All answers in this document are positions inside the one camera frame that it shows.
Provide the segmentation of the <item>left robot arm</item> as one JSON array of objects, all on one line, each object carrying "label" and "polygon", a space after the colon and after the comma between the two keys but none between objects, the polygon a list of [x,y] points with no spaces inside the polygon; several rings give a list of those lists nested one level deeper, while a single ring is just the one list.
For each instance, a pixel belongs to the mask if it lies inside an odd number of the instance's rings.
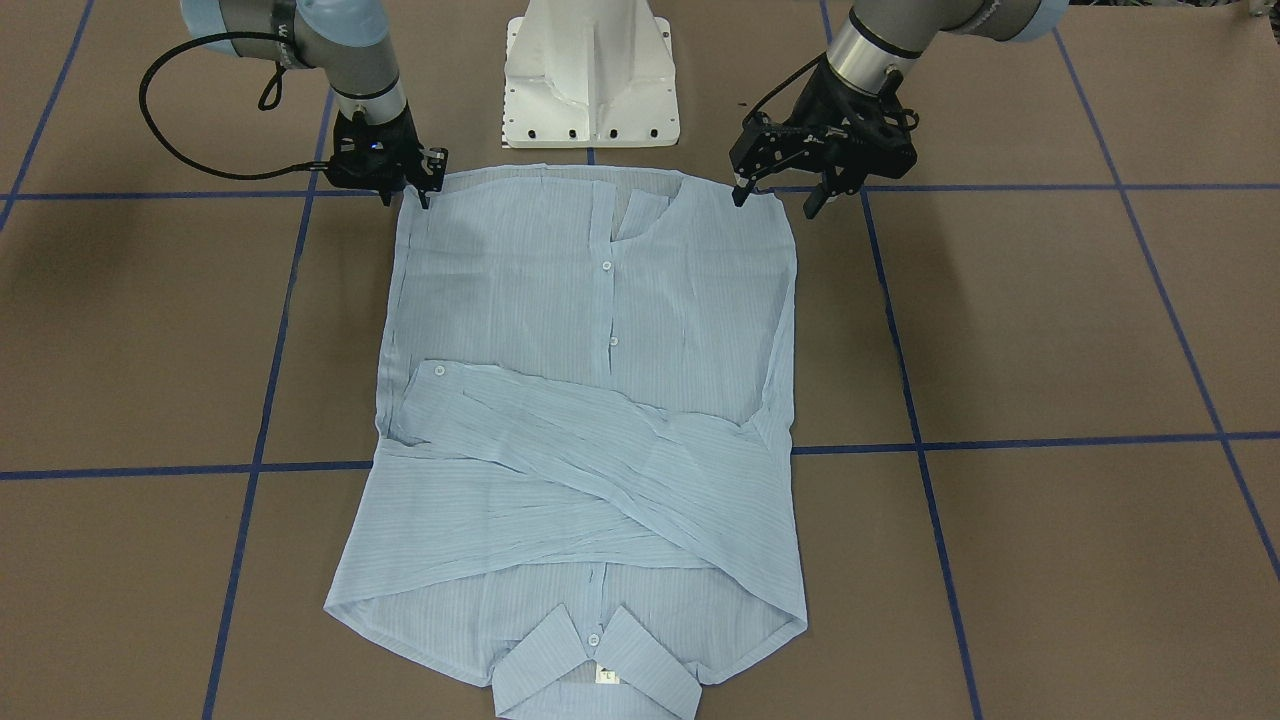
[{"label": "left robot arm", "polygon": [[899,91],[937,35],[1030,42],[1068,1],[855,1],[827,49],[774,86],[744,115],[730,150],[732,201],[785,170],[815,177],[803,210],[856,195],[870,177],[897,181],[918,161],[919,115]]}]

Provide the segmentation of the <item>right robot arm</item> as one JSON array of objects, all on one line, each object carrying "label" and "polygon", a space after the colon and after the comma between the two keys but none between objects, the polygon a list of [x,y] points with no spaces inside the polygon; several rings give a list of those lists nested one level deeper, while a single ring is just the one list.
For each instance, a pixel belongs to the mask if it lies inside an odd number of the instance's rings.
[{"label": "right robot arm", "polygon": [[191,47],[275,67],[262,111],[278,104],[285,72],[324,72],[337,102],[333,150],[301,172],[340,190],[372,191],[385,205],[406,190],[421,202],[440,191],[448,152],[419,141],[381,3],[183,1],[180,13]]}]

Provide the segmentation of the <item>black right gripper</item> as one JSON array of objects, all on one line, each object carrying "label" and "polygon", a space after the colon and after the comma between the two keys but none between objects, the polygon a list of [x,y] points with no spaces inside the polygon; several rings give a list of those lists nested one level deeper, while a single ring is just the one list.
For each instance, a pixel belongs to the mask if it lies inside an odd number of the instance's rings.
[{"label": "black right gripper", "polygon": [[384,123],[371,123],[362,110],[335,119],[326,181],[337,188],[378,192],[389,208],[396,193],[412,187],[426,208],[445,173],[447,150],[420,143],[410,108]]}]

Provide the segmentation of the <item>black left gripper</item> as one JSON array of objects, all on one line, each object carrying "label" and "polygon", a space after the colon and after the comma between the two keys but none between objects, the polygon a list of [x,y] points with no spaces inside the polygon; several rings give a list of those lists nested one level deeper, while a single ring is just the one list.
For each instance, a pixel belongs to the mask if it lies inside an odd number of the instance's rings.
[{"label": "black left gripper", "polygon": [[[815,219],[833,199],[858,192],[869,176],[900,179],[909,173],[918,160],[911,133],[919,115],[899,101],[902,72],[891,67],[881,77],[886,86],[865,94],[817,56],[769,91],[746,113],[730,150],[733,205],[764,193],[759,183],[769,176],[804,170],[819,178],[803,204],[804,217]],[[790,117],[772,119],[765,104],[800,78],[806,83]]]}]

